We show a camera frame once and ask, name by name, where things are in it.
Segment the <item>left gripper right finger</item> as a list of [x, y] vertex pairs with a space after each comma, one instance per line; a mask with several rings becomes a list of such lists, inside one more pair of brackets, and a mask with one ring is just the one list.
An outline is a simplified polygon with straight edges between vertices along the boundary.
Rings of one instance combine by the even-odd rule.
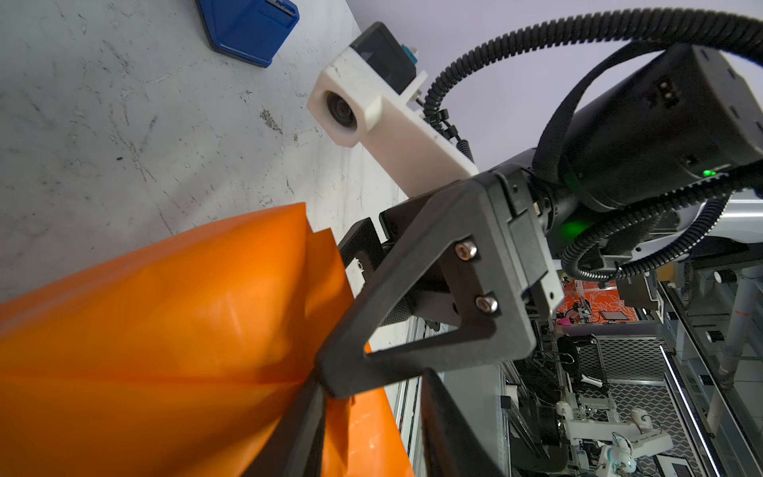
[[428, 476], [503, 476], [437, 373], [421, 375], [422, 439]]

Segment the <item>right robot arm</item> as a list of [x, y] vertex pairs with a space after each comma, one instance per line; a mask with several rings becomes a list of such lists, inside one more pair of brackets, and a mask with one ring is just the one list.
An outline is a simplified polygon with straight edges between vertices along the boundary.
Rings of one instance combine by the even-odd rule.
[[568, 97], [552, 120], [562, 133], [552, 183], [536, 149], [478, 172], [407, 106], [412, 83], [388, 83], [344, 51], [309, 110], [337, 144], [363, 145], [407, 198], [381, 213], [384, 238], [363, 220], [341, 242], [366, 282], [317, 354], [328, 393], [346, 399], [428, 370], [523, 359], [536, 347], [532, 317], [554, 315], [564, 299], [558, 268], [637, 273], [698, 240], [703, 218], [635, 262], [594, 254], [759, 180], [761, 111], [725, 69], [720, 53], [677, 45], [583, 109]]

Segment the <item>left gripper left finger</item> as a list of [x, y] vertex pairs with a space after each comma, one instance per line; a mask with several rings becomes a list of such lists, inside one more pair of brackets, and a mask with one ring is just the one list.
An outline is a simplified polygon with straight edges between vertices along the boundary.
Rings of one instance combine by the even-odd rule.
[[327, 396], [313, 371], [242, 476], [321, 476]]

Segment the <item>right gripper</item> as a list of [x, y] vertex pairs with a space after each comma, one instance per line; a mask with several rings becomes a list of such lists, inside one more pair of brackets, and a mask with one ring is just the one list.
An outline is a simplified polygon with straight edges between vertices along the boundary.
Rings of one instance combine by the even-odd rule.
[[[408, 199], [381, 213], [387, 246], [371, 218], [345, 234], [345, 268], [368, 280], [315, 358], [335, 399], [418, 377], [524, 359], [536, 347], [531, 317], [564, 300], [546, 240], [554, 195], [519, 165]], [[415, 316], [451, 327], [383, 351], [365, 345], [403, 302]]]

